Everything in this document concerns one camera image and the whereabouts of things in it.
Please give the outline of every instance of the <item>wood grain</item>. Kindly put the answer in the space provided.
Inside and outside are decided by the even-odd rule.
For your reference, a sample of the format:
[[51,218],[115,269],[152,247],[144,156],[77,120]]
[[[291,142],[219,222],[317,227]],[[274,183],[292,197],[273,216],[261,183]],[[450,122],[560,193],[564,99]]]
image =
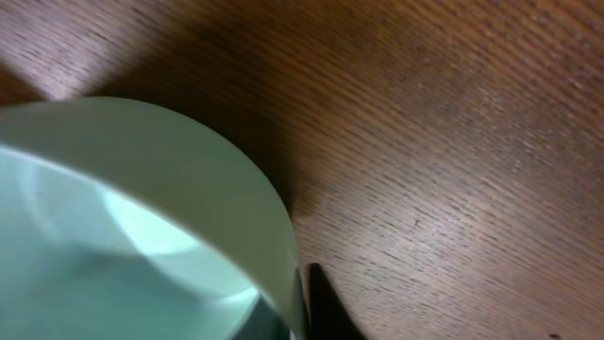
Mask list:
[[0,62],[227,136],[370,339],[604,333],[601,1],[2,0]]

